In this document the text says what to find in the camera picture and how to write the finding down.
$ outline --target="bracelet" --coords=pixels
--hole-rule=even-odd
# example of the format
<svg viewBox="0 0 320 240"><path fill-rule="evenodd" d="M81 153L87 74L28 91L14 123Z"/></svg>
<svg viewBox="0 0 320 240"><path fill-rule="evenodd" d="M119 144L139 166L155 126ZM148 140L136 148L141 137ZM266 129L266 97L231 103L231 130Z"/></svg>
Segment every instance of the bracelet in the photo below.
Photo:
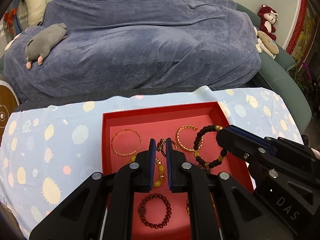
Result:
<svg viewBox="0 0 320 240"><path fill-rule="evenodd" d="M195 126L193 126L193 125L184 125L184 126L180 127L179 130L177 131L177 142L178 142L178 144L179 144L179 146L180 146L180 148L181 148L182 150L184 150L184 151L186 151L186 152L194 152L195 150L193 150L193 149L188 149L188 148L184 147L183 144L180 142L179 133L181 132L181 130L183 130L183 129L185 129L185 128L189 128L189 129L192 129L192 130L195 130L195 131L198 129L197 127L195 127ZM201 137L201 143L200 143L200 145L199 145L199 149L200 149L200 147L202 146L202 143L203 143L203 138Z"/></svg>
<svg viewBox="0 0 320 240"><path fill-rule="evenodd" d="M118 153L118 152L113 148L113 141L114 141L114 139L115 139L120 133L127 132L127 131L135 132L135 133L139 136L139 139L140 139L139 146L138 146L138 148L137 148L135 151L133 151L132 153L129 153L129 154L120 154L120 153ZM131 155L131 154L136 153L136 152L139 150L139 148L140 148L140 146L141 146L141 141L142 141L142 138L140 137L140 135L138 134L137 131L132 130L132 129L124 129L124 130L122 130L122 131L120 131L120 132L117 132L117 133L113 136L113 138L112 138L112 140L111 140L111 148L112 148L112 150L113 150L116 154L118 154L118 155L121 155L121 156L129 156L129 155Z"/></svg>
<svg viewBox="0 0 320 240"><path fill-rule="evenodd" d="M199 156L199 143L201 141L201 138L202 136L204 136L207 132L213 132L213 131L220 131L222 130L223 127L222 126L219 126L219 125L209 125L209 126L205 126L203 127L198 133L197 133L197 136L196 136L196 139L194 141L194 146L193 146L193 149L194 149L194 157L196 158L196 161L202 165L202 167L204 168L209 168L209 169L212 169L218 165L221 165L222 163L222 160L224 157L227 156L228 154L228 151L227 150L224 150L222 149L221 152L220 152L220 155L219 157L214 160L213 162L205 162L200 156Z"/></svg>
<svg viewBox="0 0 320 240"><path fill-rule="evenodd" d="M132 156L128 163L133 163L135 162L135 160L136 160L136 155ZM155 163L158 165L159 179L153 183L153 186L160 187L162 185L162 181L164 180L165 167L161 164L161 161L157 157L156 157Z"/></svg>
<svg viewBox="0 0 320 240"><path fill-rule="evenodd" d="M145 218L145 214L146 214L146 208L145 208L145 203L153 198L160 198L162 199L163 203L165 204L166 206L166 215L163 219L163 221L159 224L152 224L152 223L149 223L146 218ZM142 199L141 201L141 204L138 208L138 213L140 215L140 219L141 219L141 222L144 223L147 227L151 227L151 228L154 228L154 229L158 229L158 228L163 228L164 226L167 225L167 223L169 222L169 219L171 218L171 205L169 203L169 201L167 200L167 198L165 196L162 196L161 194L151 194L149 195L148 197Z"/></svg>
<svg viewBox="0 0 320 240"><path fill-rule="evenodd" d="M171 143L175 146L176 151L178 151L178 147L176 143L174 141L171 141ZM163 150L164 145L165 145L165 140L161 138L160 141L157 143L156 151L161 152L164 157L167 157L167 154Z"/></svg>

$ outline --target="red tray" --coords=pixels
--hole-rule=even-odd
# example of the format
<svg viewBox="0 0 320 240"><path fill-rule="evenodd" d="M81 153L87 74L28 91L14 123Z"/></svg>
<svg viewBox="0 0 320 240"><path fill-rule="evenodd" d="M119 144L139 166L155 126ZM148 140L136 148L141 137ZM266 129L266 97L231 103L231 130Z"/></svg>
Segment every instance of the red tray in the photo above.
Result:
<svg viewBox="0 0 320 240"><path fill-rule="evenodd" d="M119 131L133 129L142 138L141 147L138 152L148 150L150 139L158 142L161 138L171 138L176 141L176 134L183 125L194 125L197 131L184 129L180 132L180 140L187 148L193 148L193 141L196 133L207 125L229 125L217 102L198 103L177 106L164 106L156 108L146 108L128 111L104 113L102 121L102 172L111 174L117 172L123 165L127 164L132 155L120 156L114 153L111 148L111 139ZM210 162L215 160L221 148L215 140L216 133L211 132L204 135L204 143L199 153L200 156ZM114 140L114 148L118 153L130 153L139 145L139 138L134 132L124 132L119 134ZM189 162L198 164L192 153L184 152ZM156 157L166 164L165 158L160 152ZM252 182L245 162L228 154L222 165L212 169L213 174L221 171L230 173L247 190L253 192ZM158 179L157 165L155 165L154 181ZM154 229L142 224L137 208L141 200L149 194L161 193L166 196L172 207L171 219L164 228ZM190 240L190 222L186 211L187 194L173 194L169 191L167 181L167 171L162 185L154 188L149 194L135 193L132 239L174 239ZM146 220L151 223L161 223L165 215L165 206L159 199L148 201L146 204Z"/></svg>

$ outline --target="gray blanket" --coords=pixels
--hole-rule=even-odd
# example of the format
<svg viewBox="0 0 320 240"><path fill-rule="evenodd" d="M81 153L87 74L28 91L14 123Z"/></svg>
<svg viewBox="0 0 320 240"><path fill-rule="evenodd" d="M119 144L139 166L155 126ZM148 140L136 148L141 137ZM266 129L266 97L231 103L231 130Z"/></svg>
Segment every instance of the gray blanket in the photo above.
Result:
<svg viewBox="0 0 320 240"><path fill-rule="evenodd" d="M27 42L62 22L68 38L27 70ZM111 89L233 88L260 68L256 40L232 0L52 0L42 26L29 27L7 51L4 75L21 101Z"/></svg>

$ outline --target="black beaded bracelet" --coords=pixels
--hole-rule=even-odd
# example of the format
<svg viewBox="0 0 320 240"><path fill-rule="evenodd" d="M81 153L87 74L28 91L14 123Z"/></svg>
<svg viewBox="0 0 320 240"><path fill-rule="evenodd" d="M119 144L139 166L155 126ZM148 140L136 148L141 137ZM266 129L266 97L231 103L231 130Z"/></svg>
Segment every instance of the black beaded bracelet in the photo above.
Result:
<svg viewBox="0 0 320 240"><path fill-rule="evenodd" d="M205 126L197 133L196 139L193 142L193 144L194 144L193 145L193 149L195 150L194 151L194 156L196 158L196 161L204 168L212 169L212 168L214 168L214 167L216 167L218 165L221 165L223 158L226 157L227 154L228 154L227 150L222 149L221 152L220 152L219 157L216 160L214 160L213 162L210 162L210 163L209 162L205 162L204 159L202 159L199 156L199 142L201 141L202 136L204 136L207 132L220 131L221 129L223 129L223 127L219 126L219 125Z"/></svg>

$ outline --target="gold bangle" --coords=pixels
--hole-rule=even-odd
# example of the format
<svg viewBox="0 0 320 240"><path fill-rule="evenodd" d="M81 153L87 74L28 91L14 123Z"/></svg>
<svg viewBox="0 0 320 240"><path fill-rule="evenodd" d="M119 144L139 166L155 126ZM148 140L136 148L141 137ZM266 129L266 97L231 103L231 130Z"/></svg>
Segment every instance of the gold bangle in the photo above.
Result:
<svg viewBox="0 0 320 240"><path fill-rule="evenodd" d="M132 156L128 163L133 163L136 160L136 155ZM161 164L161 161L156 157L155 163L158 165L158 171L159 171L159 179L156 180L153 183L153 187L160 187L162 184L162 181L164 180L164 172L165 172L165 167Z"/></svg>
<svg viewBox="0 0 320 240"><path fill-rule="evenodd" d="M175 146L176 151L178 151L178 147L176 143L174 141L171 141L171 143ZM156 151L161 152L164 157L167 157L167 154L163 150L164 145L165 145L165 140L161 138L160 141L157 143Z"/></svg>
<svg viewBox="0 0 320 240"><path fill-rule="evenodd" d="M179 139L179 133L181 132L181 130L183 130L183 129L185 129L185 128L189 128L189 129L192 129L192 130L195 130L195 131L196 131L198 128L195 127L195 126L193 126L193 125L184 125L184 126L180 127L179 130L177 131L177 142L178 142L180 148L181 148L182 150L186 151L186 152L190 152L190 153L191 153L191 152L194 152L195 150L194 150L194 149L188 149L188 148L184 147L184 146L182 145L182 143L180 142L180 139ZM201 142L200 142L200 145L199 145L199 149L200 149L200 147L202 146L202 143L203 143L203 137L201 137Z"/></svg>
<svg viewBox="0 0 320 240"><path fill-rule="evenodd" d="M139 139L140 139L140 141L139 141L139 146L138 146L138 148L137 148L134 152L132 152L132 153L129 153L129 154L120 154L120 153L118 153L118 152L113 148L113 141L114 141L114 139L116 138L116 136L118 136L120 133L127 132L127 131L135 132L135 133L139 136ZM117 132L117 133L113 136L113 138L112 138L112 140L111 140L111 148L112 148L112 150L113 150L116 154L118 154L118 155L121 155L121 156L129 156L129 155L131 155L131 154L136 153L136 152L139 150L139 148L140 148L140 146L141 146L141 141L142 141L142 139L141 139L141 137L140 137L140 135L138 134L137 131L132 130L132 129L124 129L124 130L122 130L122 131L120 131L120 132Z"/></svg>

